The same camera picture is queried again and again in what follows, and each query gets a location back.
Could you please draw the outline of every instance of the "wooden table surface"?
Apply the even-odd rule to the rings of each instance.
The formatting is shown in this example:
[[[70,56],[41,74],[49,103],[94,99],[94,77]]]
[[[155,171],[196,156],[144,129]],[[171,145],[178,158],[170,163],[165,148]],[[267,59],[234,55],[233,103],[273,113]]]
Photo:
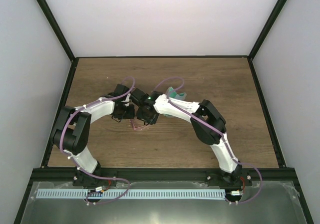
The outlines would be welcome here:
[[[183,77],[186,101],[208,99],[226,119],[228,139],[240,161],[278,167],[246,58],[80,59],[67,105],[90,103],[112,92],[126,76],[134,76],[136,87],[149,94],[161,80]],[[178,85],[179,80],[172,80],[158,90]],[[150,128],[134,131],[129,120],[117,123],[105,116],[91,125],[89,135],[87,146],[104,167],[219,167],[191,124],[178,118],[160,116]],[[54,146],[48,166],[74,165]]]

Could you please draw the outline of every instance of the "purple cable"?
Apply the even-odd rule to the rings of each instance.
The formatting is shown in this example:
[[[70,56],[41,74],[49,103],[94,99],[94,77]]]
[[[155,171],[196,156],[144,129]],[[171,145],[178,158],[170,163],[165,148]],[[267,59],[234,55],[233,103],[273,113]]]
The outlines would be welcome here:
[[[177,88],[175,88],[175,89],[173,89],[173,90],[171,90],[171,91],[169,91],[169,92],[167,93],[166,96],[167,96],[168,102],[169,102],[172,106],[176,107],[178,110],[182,111],[183,113],[187,114],[187,115],[190,116],[191,118],[195,119],[196,121],[200,122],[200,123],[203,124],[204,126],[208,127],[209,129],[211,129],[211,130],[213,130],[214,132],[216,132],[217,134],[219,134],[219,135],[221,136],[222,140],[223,140],[223,143],[225,144],[225,147],[227,148],[227,151],[228,151],[231,159],[232,159],[236,164],[238,164],[238,165],[248,165],[248,166],[251,166],[251,167],[252,167],[253,169],[255,169],[255,171],[258,173],[258,176],[259,176],[259,179],[260,179],[260,187],[259,187],[258,192],[257,192],[253,197],[249,198],[248,200],[244,200],[244,201],[238,202],[238,204],[244,204],[244,203],[247,203],[247,202],[252,201],[253,199],[255,199],[255,198],[260,194],[261,189],[262,189],[262,185],[263,185],[263,184],[262,184],[262,183],[263,183],[262,176],[261,176],[261,173],[260,173],[260,171],[258,170],[258,168],[256,168],[255,166],[253,166],[253,165],[250,164],[250,163],[238,162],[237,160],[235,160],[235,156],[232,155],[231,150],[230,150],[230,148],[228,147],[228,145],[227,145],[227,143],[226,143],[226,140],[225,140],[225,138],[224,138],[224,136],[223,136],[224,134],[223,134],[222,132],[220,132],[219,130],[217,130],[217,129],[214,128],[213,126],[210,126],[208,123],[204,122],[203,120],[199,119],[198,117],[190,114],[188,111],[180,108],[178,105],[174,104],[174,103],[170,100],[169,95],[170,95],[172,92],[177,91],[177,90],[181,89],[181,88],[184,86],[185,80],[184,80],[183,78],[178,77],[178,76],[177,76],[177,77],[175,76],[175,77],[166,78],[166,79],[162,80],[162,81],[154,88],[154,90],[155,90],[156,88],[158,88],[163,82],[165,82],[165,81],[167,81],[167,80],[170,80],[170,79],[180,79],[180,80],[182,80],[182,84],[181,84],[179,87],[177,87]]]
[[[134,88],[134,85],[135,85],[135,83],[136,83],[136,80],[134,79],[134,77],[128,76],[128,77],[125,77],[125,78],[122,80],[121,83],[123,83],[127,78],[132,78],[132,86],[131,86],[131,88],[130,88],[126,93],[124,93],[124,94],[122,94],[122,95],[119,95],[119,96],[111,97],[111,98],[101,98],[101,100],[98,99],[98,100],[96,100],[96,101],[93,101],[93,102],[91,102],[91,103],[89,103],[89,104],[87,104],[87,105],[84,105],[83,107],[77,109],[77,110],[70,116],[70,118],[66,121],[65,126],[64,126],[64,128],[63,128],[63,130],[62,130],[62,134],[61,134],[61,138],[60,138],[60,143],[59,143],[59,149],[60,149],[60,151],[61,151],[63,154],[68,155],[67,153],[65,153],[65,152],[63,151],[63,147],[62,147],[62,146],[63,146],[63,142],[64,142],[65,133],[66,133],[67,128],[68,128],[69,124],[71,123],[72,119],[73,119],[81,110],[83,110],[84,108],[90,107],[90,106],[92,106],[92,105],[94,105],[94,104],[97,104],[97,103],[99,103],[99,102],[104,102],[104,101],[109,101],[109,100],[116,100],[116,99],[119,99],[119,98],[121,98],[121,97],[126,96],[127,94],[129,94],[129,93],[131,92],[131,90]],[[84,172],[85,174],[87,174],[87,175],[89,175],[89,176],[91,176],[91,177],[93,177],[93,178],[97,178],[97,179],[101,179],[101,180],[119,180],[119,181],[125,181],[126,183],[128,183],[128,188],[125,190],[124,193],[122,193],[121,195],[119,195],[118,197],[116,197],[116,198],[114,198],[114,199],[112,199],[112,200],[109,200],[109,201],[106,201],[106,202],[102,202],[101,204],[109,203],[109,202],[118,200],[119,198],[121,198],[122,196],[124,196],[124,195],[129,191],[130,182],[129,182],[127,179],[116,178],[116,177],[113,178],[113,177],[97,176],[97,175],[94,175],[94,174],[91,174],[91,173],[85,171],[84,169],[80,168],[77,164],[76,164],[76,166],[77,166],[77,168],[79,168],[79,170],[81,170],[82,172]]]

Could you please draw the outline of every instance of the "purple wire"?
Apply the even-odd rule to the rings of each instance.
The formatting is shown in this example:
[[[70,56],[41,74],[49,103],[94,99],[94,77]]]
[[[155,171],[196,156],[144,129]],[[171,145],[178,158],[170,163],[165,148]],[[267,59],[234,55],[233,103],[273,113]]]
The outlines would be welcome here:
[[[128,76],[128,77],[125,77],[125,78],[122,80],[121,83],[123,83],[127,78],[132,78],[132,86],[131,86],[131,88],[130,88],[126,93],[124,93],[124,94],[122,94],[122,95],[119,95],[119,96],[111,97],[111,98],[101,98],[101,100],[100,100],[100,99],[95,100],[95,101],[93,101],[93,102],[85,105],[85,107],[86,107],[86,108],[87,108],[87,107],[90,107],[90,106],[92,106],[92,105],[94,105],[94,104],[97,104],[97,103],[99,103],[99,102],[104,102],[104,101],[109,101],[109,100],[116,100],[116,99],[122,98],[122,97],[126,96],[127,94],[129,94],[129,93],[131,92],[131,90],[134,88],[134,85],[135,85],[135,83],[136,83],[136,80],[134,79],[134,77]],[[71,123],[72,119],[73,119],[81,110],[83,110],[85,107],[81,107],[81,108],[77,109],[77,110],[70,116],[70,118],[69,118],[69,119],[66,121],[66,123],[65,123],[65,126],[64,126],[64,128],[63,128],[63,130],[62,130],[62,134],[61,134],[61,138],[60,138],[60,143],[59,143],[59,149],[60,149],[60,151],[61,151],[63,154],[68,155],[67,153],[65,153],[65,152],[63,151],[63,147],[62,147],[62,146],[63,146],[63,142],[64,142],[65,133],[66,133],[66,131],[67,131],[67,128],[68,128],[69,124]],[[114,198],[114,199],[112,199],[112,200],[109,200],[109,201],[106,201],[106,202],[102,202],[102,203],[100,203],[100,204],[105,204],[105,203],[109,203],[109,202],[118,200],[119,198],[121,198],[122,196],[124,196],[124,195],[129,191],[130,182],[129,182],[127,179],[116,178],[116,177],[102,177],[102,176],[97,176],[97,175],[91,174],[91,173],[87,172],[86,170],[80,168],[80,167],[77,165],[76,162],[75,162],[75,165],[76,165],[77,168],[79,168],[82,172],[84,172],[85,174],[87,174],[87,175],[89,175],[89,176],[91,176],[91,177],[93,177],[93,178],[101,179],[101,180],[119,180],[119,181],[125,181],[126,183],[128,183],[128,188],[125,190],[124,193],[122,193],[121,195],[119,195],[118,197],[116,197],[116,198]]]
[[[90,192],[88,195],[86,195],[86,203],[89,203],[89,200],[88,200],[88,198],[91,196],[91,195],[93,195],[93,194],[96,194],[96,193],[98,193],[98,194],[101,194],[102,195],[102,193],[101,192],[98,192],[98,191],[94,191],[94,192]]]
[[[219,130],[217,130],[217,129],[214,128],[213,126],[210,126],[208,123],[206,123],[206,122],[204,122],[203,120],[199,119],[199,118],[196,117],[195,115],[190,114],[188,111],[182,109],[181,107],[179,107],[178,105],[174,104],[174,103],[170,100],[169,95],[170,95],[172,92],[177,91],[177,90],[181,89],[181,88],[184,86],[185,80],[184,80],[183,78],[178,77],[178,76],[166,78],[166,79],[162,80],[162,81],[154,88],[154,90],[155,90],[156,88],[158,88],[163,82],[165,82],[165,81],[167,81],[167,80],[170,80],[170,79],[180,79],[180,80],[182,80],[182,84],[181,84],[179,87],[177,87],[177,88],[175,88],[175,89],[173,89],[173,90],[171,90],[171,91],[169,91],[169,92],[167,93],[166,96],[167,96],[168,102],[169,102],[172,106],[176,107],[178,110],[182,111],[183,113],[187,114],[187,115],[190,116],[191,118],[195,119],[196,121],[200,122],[200,123],[203,124],[204,126],[208,127],[209,129],[211,129],[211,130],[213,130],[214,132],[216,132],[217,134],[219,134],[219,135],[221,136],[222,140],[223,140],[223,143],[225,144],[225,147],[227,148],[227,151],[228,151],[231,159],[232,159],[236,164],[238,164],[238,165],[248,165],[248,166],[251,166],[251,167],[252,167],[253,169],[255,169],[255,171],[258,173],[258,176],[259,176],[259,179],[260,179],[260,187],[259,187],[258,192],[257,192],[253,197],[249,198],[248,200],[244,200],[244,201],[238,202],[238,204],[244,204],[244,203],[247,203],[247,202],[252,201],[253,199],[255,199],[255,198],[260,194],[261,189],[262,189],[262,185],[263,185],[263,184],[262,184],[262,183],[263,183],[262,176],[261,176],[261,173],[260,173],[260,171],[258,170],[258,168],[256,168],[255,166],[253,166],[253,165],[250,164],[250,163],[238,162],[237,160],[235,160],[235,156],[232,155],[231,150],[230,150],[230,148],[228,147],[228,145],[227,145],[227,143],[226,143],[226,140],[225,140],[225,138],[224,138],[224,136],[223,136],[224,134],[223,134],[222,132],[220,132]]]

